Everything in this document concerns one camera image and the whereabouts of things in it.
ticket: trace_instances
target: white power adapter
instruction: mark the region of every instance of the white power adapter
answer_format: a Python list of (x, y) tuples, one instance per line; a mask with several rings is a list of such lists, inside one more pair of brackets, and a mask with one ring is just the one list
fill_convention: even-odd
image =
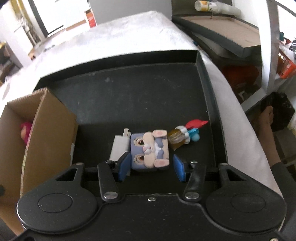
[(118, 161), (119, 158), (126, 152), (129, 151), (129, 145), (131, 141), (131, 132), (128, 128), (125, 128), (122, 136), (116, 135), (110, 154), (109, 160)]

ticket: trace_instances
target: metal bolt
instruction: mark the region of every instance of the metal bolt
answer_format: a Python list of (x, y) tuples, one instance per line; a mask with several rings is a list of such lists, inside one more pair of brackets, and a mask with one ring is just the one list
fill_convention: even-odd
[(118, 197), (117, 192), (106, 192), (106, 193), (104, 193), (104, 198), (106, 198), (106, 199), (115, 199), (117, 197)]
[(198, 199), (200, 195), (197, 192), (187, 192), (185, 194), (185, 198), (188, 200)]
[(156, 198), (155, 198), (155, 197), (149, 197), (149, 198), (148, 198), (148, 201), (150, 201), (150, 202), (155, 202), (155, 201), (156, 201)]

